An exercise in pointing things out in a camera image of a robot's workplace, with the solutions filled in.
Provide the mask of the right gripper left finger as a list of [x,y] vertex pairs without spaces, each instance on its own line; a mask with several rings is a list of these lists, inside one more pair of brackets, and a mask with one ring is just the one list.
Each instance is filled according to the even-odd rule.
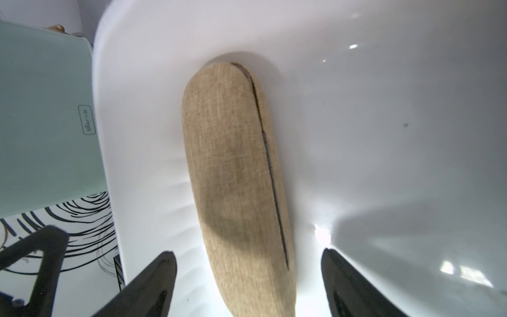
[[168,316],[176,275],[174,253],[160,253],[95,316]]

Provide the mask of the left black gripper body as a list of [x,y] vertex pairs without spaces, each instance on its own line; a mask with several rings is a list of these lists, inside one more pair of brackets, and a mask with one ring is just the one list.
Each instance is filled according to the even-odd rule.
[[13,272],[26,260],[35,263],[24,276],[34,276],[35,282],[27,300],[1,292],[1,316],[51,316],[59,275],[69,242],[69,234],[53,226],[45,226],[16,243],[2,248],[1,270]]

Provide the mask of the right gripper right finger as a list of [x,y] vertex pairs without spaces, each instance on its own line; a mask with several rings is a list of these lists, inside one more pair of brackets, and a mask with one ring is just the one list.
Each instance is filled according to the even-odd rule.
[[405,316],[338,251],[326,248],[321,268],[332,316]]

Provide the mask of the tan glasses case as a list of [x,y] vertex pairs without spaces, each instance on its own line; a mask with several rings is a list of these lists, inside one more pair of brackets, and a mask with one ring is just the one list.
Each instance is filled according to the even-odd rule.
[[296,268],[273,122],[259,79],[216,62],[189,81],[182,126],[213,277],[233,316],[294,316]]

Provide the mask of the white plastic storage tray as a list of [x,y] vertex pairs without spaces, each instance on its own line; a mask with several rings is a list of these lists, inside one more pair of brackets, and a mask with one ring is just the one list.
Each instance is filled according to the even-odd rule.
[[161,252],[170,316],[228,316],[201,235],[182,97],[212,61],[273,120],[298,316],[329,316],[335,248],[409,316],[506,315],[505,1],[113,1],[95,122],[124,279]]

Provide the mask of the mint green toaster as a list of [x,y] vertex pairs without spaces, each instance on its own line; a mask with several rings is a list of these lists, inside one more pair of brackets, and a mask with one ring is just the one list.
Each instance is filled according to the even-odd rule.
[[1,216],[106,191],[88,40],[1,23]]

